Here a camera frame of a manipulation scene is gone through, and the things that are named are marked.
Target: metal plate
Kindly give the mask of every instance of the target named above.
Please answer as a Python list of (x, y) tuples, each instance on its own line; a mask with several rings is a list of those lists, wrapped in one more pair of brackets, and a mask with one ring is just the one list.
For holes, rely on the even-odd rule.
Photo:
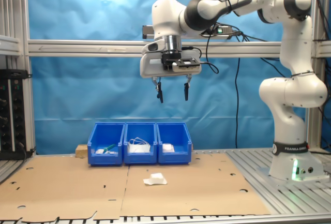
[[(109, 224), (109, 223), (183, 223), (183, 222), (219, 222), (222, 223), (326, 223), (331, 222), (331, 183), (314, 183), (295, 185), (276, 189), (268, 184), (257, 170), (269, 167), (272, 160), (271, 149), (254, 148), (240, 150), (209, 150), (194, 151), (196, 154), (226, 153), (246, 180), (255, 189), (262, 201), (268, 207), (271, 215), (263, 216), (136, 216), (121, 217), (119, 220), (94, 221), (87, 220), (57, 220), (49, 224)], [(331, 156), (316, 156), (325, 164), (331, 165)], [(0, 161), (0, 178), (8, 168), (15, 168), (17, 161)], [(0, 224), (14, 224), (4, 221)]]

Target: blue plastic bin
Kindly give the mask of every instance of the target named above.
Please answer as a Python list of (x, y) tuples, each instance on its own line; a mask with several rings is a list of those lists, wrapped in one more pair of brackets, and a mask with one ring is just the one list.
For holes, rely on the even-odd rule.
[[(180, 165), (191, 162), (192, 141), (185, 123), (157, 123), (159, 156), (163, 165)], [(175, 152), (164, 153), (162, 145), (170, 143)]]
[[(154, 164), (157, 162), (157, 138), (156, 138), (156, 123), (149, 122), (128, 122), (125, 125), (123, 156), (124, 163), (131, 164)], [(139, 137), (147, 141), (151, 148), (149, 153), (129, 153), (129, 140)]]
[[(87, 143), (87, 158), (91, 166), (121, 165), (123, 161), (122, 143), (125, 123), (96, 123)], [(117, 154), (96, 154), (112, 144), (116, 146), (109, 151)]]

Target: wooden block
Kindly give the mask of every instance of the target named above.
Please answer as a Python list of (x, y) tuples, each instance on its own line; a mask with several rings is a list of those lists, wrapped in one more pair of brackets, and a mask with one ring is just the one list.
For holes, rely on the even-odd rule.
[(87, 145), (78, 145), (76, 148), (76, 158), (87, 157)]

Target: green status light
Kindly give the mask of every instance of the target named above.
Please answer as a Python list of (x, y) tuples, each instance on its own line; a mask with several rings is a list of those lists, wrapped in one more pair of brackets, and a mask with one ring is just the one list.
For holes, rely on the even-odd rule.
[(295, 159), (293, 162), (292, 180), (296, 178), (296, 169), (298, 168), (298, 160)]

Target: blue curtain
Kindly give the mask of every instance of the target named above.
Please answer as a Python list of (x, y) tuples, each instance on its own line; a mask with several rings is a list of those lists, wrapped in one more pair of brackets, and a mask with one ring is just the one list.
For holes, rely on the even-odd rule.
[[(156, 0), (28, 0), (31, 39), (142, 40), (151, 25)], [(188, 4), (190, 0), (178, 0)], [(222, 23), (268, 41), (281, 39), (281, 24), (265, 24), (257, 13), (229, 14)], [(33, 93), (37, 152), (73, 153), (87, 143), (95, 122), (186, 122), (195, 149), (234, 148), (237, 58), (211, 58), (191, 81), (162, 79), (164, 103), (152, 82), (139, 75), (139, 58), (33, 57)], [(285, 75), (290, 72), (273, 64)], [(239, 147), (271, 147), (274, 122), (259, 97), (259, 85), (278, 77), (259, 58), (242, 58), (238, 76)], [(298, 114), (304, 116), (304, 110)]]

